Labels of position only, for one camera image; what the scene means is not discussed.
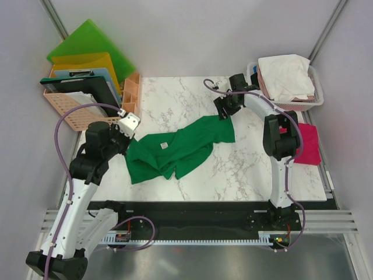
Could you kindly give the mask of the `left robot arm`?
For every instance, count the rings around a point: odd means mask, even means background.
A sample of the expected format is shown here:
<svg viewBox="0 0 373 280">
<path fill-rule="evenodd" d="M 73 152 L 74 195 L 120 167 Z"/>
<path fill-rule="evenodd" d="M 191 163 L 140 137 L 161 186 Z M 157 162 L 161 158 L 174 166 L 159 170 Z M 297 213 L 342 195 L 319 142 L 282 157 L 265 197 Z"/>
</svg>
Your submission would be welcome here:
<svg viewBox="0 0 373 280">
<path fill-rule="evenodd" d="M 101 240 L 112 229 L 123 229 L 128 216 L 119 202 L 108 201 L 87 226 L 86 210 L 96 193 L 109 161 L 124 155 L 134 133 L 123 123 L 93 122 L 86 131 L 86 142 L 80 147 L 68 169 L 69 185 L 61 207 L 41 248 L 31 251 L 26 264 L 44 279 L 82 279 L 88 259 Z"/>
</svg>

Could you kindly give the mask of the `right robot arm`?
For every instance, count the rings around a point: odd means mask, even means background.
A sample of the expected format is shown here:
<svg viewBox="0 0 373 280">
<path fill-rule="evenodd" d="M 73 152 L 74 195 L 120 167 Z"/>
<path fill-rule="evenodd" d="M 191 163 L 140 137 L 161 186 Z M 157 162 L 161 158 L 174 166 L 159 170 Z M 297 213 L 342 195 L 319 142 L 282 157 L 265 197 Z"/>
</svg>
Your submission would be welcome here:
<svg viewBox="0 0 373 280">
<path fill-rule="evenodd" d="M 287 214 L 281 210 L 291 207 L 291 170 L 297 152 L 304 148 L 295 111 L 284 111 L 259 92 L 257 85 L 249 85 L 240 73 L 229 77 L 230 88 L 223 92 L 217 84 L 209 87 L 209 79 L 203 84 L 211 91 L 222 94 L 214 100 L 220 120 L 225 120 L 247 107 L 264 124 L 263 148 L 270 157 L 272 167 L 272 191 L 270 203 L 275 208 L 267 214 L 267 223 L 272 229 L 281 229 L 288 222 Z"/>
</svg>

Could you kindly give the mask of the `green t shirt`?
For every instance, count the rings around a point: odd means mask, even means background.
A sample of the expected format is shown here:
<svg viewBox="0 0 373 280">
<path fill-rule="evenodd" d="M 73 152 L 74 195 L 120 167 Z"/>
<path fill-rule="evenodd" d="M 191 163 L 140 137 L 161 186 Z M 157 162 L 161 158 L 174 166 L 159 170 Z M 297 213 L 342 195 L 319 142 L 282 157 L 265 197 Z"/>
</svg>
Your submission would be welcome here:
<svg viewBox="0 0 373 280">
<path fill-rule="evenodd" d="M 163 176 L 180 179 L 212 154 L 214 144 L 235 142 L 233 122 L 203 116 L 175 132 L 148 134 L 130 144 L 125 160 L 132 184 Z"/>
</svg>

